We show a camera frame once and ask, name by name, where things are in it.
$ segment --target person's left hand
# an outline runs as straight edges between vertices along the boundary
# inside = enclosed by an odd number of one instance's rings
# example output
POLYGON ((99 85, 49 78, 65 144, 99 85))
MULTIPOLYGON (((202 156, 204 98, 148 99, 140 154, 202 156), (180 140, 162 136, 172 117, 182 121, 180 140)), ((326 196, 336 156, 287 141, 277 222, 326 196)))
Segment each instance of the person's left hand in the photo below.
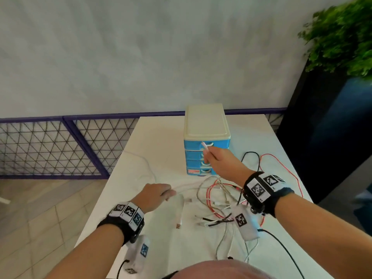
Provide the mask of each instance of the person's left hand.
POLYGON ((139 206, 144 213, 155 210, 165 200, 176 195, 169 184, 146 184, 131 202, 139 206))

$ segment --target person's left arm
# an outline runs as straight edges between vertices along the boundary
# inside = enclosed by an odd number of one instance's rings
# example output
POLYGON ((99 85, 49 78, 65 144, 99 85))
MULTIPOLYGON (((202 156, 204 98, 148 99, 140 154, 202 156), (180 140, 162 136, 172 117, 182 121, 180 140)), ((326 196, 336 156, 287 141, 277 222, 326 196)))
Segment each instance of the person's left arm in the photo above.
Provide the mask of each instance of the person's left arm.
MULTIPOLYGON (((169 184, 146 184, 131 202, 147 213, 175 194, 169 184)), ((120 228, 104 224, 73 249, 45 279, 104 279, 123 242, 120 228)))

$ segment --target hand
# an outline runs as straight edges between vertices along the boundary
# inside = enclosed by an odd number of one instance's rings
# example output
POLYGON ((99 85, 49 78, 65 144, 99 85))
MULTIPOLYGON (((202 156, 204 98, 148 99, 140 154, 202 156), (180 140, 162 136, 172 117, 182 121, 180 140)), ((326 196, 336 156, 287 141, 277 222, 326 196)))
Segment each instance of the hand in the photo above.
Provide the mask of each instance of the hand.
POLYGON ((238 184, 240 187, 243 187, 248 177, 254 173, 228 149, 210 146, 208 151, 203 150, 203 155, 204 163, 210 163, 219 176, 238 184))
POLYGON ((146 184, 131 202, 139 206, 144 213, 155 210, 165 200, 176 195, 169 184, 146 184))

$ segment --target drawer organizer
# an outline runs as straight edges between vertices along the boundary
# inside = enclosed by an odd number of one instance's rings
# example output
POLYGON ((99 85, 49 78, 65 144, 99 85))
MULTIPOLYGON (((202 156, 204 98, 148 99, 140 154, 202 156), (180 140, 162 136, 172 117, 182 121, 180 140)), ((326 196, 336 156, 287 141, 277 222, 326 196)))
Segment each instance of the drawer organizer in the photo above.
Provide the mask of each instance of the drawer organizer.
POLYGON ((183 131, 186 172, 189 175, 215 175, 210 164, 203 161, 204 147, 229 149, 230 131, 222 104, 188 106, 183 131))

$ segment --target pink sticker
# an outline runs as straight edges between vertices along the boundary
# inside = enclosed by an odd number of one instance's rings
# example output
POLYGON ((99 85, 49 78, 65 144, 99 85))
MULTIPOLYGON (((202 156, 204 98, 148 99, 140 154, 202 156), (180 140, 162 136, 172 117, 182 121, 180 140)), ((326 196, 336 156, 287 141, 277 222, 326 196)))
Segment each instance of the pink sticker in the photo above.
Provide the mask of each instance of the pink sticker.
POLYGON ((190 173, 190 174, 199 174, 200 173, 200 170, 197 170, 197 169, 188 169, 187 172, 190 173))

